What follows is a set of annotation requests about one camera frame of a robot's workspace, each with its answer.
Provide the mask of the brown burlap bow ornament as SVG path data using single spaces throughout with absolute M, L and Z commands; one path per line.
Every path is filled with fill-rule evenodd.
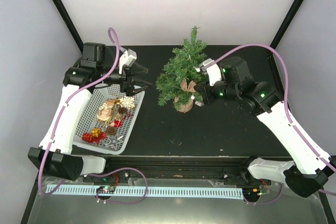
M 189 83 L 187 83 L 186 79 L 183 79 L 181 81 L 180 84 L 180 88 L 184 91 L 184 92 L 190 92 L 190 93 L 195 93 L 195 86 L 196 86 L 196 82 L 195 81 L 190 81 Z

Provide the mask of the red santa ornament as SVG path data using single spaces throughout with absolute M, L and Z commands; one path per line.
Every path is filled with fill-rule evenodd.
M 126 119 L 129 118 L 131 116 L 131 114 L 117 114 L 110 122 L 110 126 L 111 127 L 121 127 L 122 126 L 122 122 Z

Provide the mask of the small green christmas tree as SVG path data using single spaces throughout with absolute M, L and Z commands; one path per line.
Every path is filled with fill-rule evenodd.
M 206 60 L 204 49 L 207 43 L 198 39 L 198 27 L 191 28 L 190 37 L 185 38 L 182 46 L 172 50 L 174 56 L 164 65 L 162 73 L 156 80 L 156 89 L 160 92 L 158 105 L 164 106 L 172 102 L 176 111 L 186 113 L 193 107 L 195 100 L 202 101 L 199 93 L 184 92 L 180 88 L 181 81 L 196 84 L 205 80 L 205 75 L 196 69 Z

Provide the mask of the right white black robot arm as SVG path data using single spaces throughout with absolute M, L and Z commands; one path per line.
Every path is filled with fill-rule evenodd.
M 244 59 L 230 57 L 220 64 L 206 59 L 196 71 L 208 77 L 194 87 L 204 104 L 218 99 L 236 101 L 270 129 L 292 158 L 281 162 L 249 157 L 238 171 L 243 183 L 250 184 L 255 179 L 273 180 L 307 198 L 335 173 L 335 158 L 322 150 L 292 114 L 285 111 L 285 103 L 273 86 L 254 80 Z

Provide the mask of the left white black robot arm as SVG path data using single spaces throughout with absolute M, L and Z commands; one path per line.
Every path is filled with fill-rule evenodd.
M 37 180 L 43 175 L 63 180 L 76 180 L 79 176 L 94 174 L 100 181 L 108 181 L 113 174 L 106 159 L 92 155 L 72 155 L 72 143 L 82 112 L 91 98 L 95 86 L 106 82 L 118 84 L 120 91 L 129 96 L 143 92 L 150 86 L 135 79 L 131 68 L 137 54 L 131 49 L 116 48 L 87 42 L 81 58 L 65 73 L 59 106 L 50 128 L 38 148 L 30 148 L 29 160 L 39 169 Z

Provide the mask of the white snowflake ornament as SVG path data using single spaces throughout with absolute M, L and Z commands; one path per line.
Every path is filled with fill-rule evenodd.
M 119 101 L 123 108 L 127 108 L 128 110 L 133 110 L 135 108 L 135 97 L 124 96 L 120 98 Z

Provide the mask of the clear light battery box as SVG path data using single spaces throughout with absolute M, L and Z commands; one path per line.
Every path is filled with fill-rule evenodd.
M 200 100 L 195 100 L 195 105 L 202 107 L 204 106 L 204 102 Z

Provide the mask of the small dark pine cone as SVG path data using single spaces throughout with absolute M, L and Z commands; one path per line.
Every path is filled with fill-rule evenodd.
M 118 108 L 118 113 L 119 114 L 126 114 L 128 112 L 128 109 L 126 108 L 126 107 L 122 107 L 122 106 L 120 106 L 119 108 Z

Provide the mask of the white perforated plastic basket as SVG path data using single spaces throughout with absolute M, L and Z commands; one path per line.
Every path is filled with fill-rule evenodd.
M 138 112 L 140 110 L 143 98 L 145 96 L 145 92 L 142 91 L 136 94 L 135 97 L 135 108 L 133 110 L 128 110 L 126 114 L 131 114 L 129 118 L 126 118 L 122 122 L 122 126 L 117 128 L 117 132 L 115 135 L 121 136 L 123 135 L 123 145 L 118 148 L 117 151 L 107 148 L 106 144 L 109 139 L 111 139 L 114 135 L 107 135 L 107 137 L 100 142 L 99 145 L 93 143 L 87 143 L 81 139 L 83 133 L 90 133 L 95 127 L 101 129 L 102 132 L 106 131 L 106 128 L 110 124 L 111 120 L 116 116 L 119 105 L 115 105 L 113 108 L 113 116 L 111 120 L 103 122 L 97 119 L 98 109 L 101 105 L 103 105 L 104 101 L 108 99 L 117 99 L 124 97 L 125 94 L 120 92 L 120 87 L 117 84 L 113 84 L 111 86 L 105 86 L 103 84 L 97 85 L 97 88 L 94 90 L 91 98 L 86 104 L 82 115 L 77 124 L 77 128 L 75 131 L 75 135 L 73 137 L 73 145 L 84 148 L 90 151 L 108 154 L 108 155 L 119 155 L 121 154 L 128 142 L 128 139 L 131 135 L 131 131 L 135 124 Z

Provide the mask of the brown pine cone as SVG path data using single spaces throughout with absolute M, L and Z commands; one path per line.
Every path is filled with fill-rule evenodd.
M 114 127 L 114 126 L 108 126 L 108 127 L 106 128 L 106 134 L 107 134 L 107 135 L 115 135 L 116 132 L 117 132 L 117 128 Z

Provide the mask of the silver star ornament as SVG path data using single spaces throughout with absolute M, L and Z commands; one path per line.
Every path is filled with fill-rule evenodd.
M 115 135 L 108 140 L 106 147 L 117 151 L 118 148 L 123 145 L 123 142 L 124 142 L 123 135 L 121 136 Z

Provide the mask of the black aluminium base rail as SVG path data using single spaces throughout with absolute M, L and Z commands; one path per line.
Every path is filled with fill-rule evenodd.
M 273 161 L 249 157 L 237 158 L 154 158 L 93 156 L 98 168 L 90 170 L 89 155 L 63 155 L 49 153 L 43 167 L 43 174 L 74 181 L 79 176 L 94 174 L 108 175 L 125 168 L 130 177 L 136 178 L 134 170 L 140 170 L 147 178 L 223 179 L 232 185 L 257 185 L 261 180 L 272 180 L 294 187 L 321 187 L 329 174 L 326 169 L 315 169 L 304 174 L 290 160 Z

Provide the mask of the left black frame post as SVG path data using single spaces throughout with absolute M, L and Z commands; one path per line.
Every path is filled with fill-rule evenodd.
M 83 41 L 75 28 L 75 25 L 69 15 L 69 13 L 66 10 L 65 5 L 63 4 L 62 0 L 52 0 L 54 6 L 56 7 L 59 15 L 61 16 L 63 22 L 65 23 L 68 31 L 70 32 L 72 38 L 74 39 L 78 49 L 80 52 L 83 51 Z

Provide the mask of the black frame post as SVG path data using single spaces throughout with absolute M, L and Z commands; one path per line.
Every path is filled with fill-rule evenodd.
M 270 43 L 270 47 L 276 49 L 279 43 L 281 42 L 283 36 L 285 35 L 287 29 L 289 28 L 291 22 L 295 18 L 298 10 L 305 0 L 293 0 L 290 8 L 288 9 L 279 29 L 277 30 L 273 40 Z
M 65 5 L 63 4 L 62 0 L 52 0 L 54 6 L 56 7 L 59 15 L 61 16 L 63 22 L 65 23 L 68 31 L 70 32 L 72 38 L 74 39 L 78 49 L 80 52 L 83 51 L 83 41 L 75 28 L 75 25 L 69 15 L 69 13 L 66 10 Z

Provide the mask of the right black frame post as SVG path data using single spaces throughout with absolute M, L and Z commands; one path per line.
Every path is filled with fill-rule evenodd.
M 287 29 L 289 28 L 291 22 L 295 18 L 298 10 L 305 0 L 293 0 L 290 8 L 288 9 L 279 29 L 277 30 L 273 40 L 270 43 L 270 47 L 276 49 L 279 43 L 281 42 L 283 36 L 285 35 Z

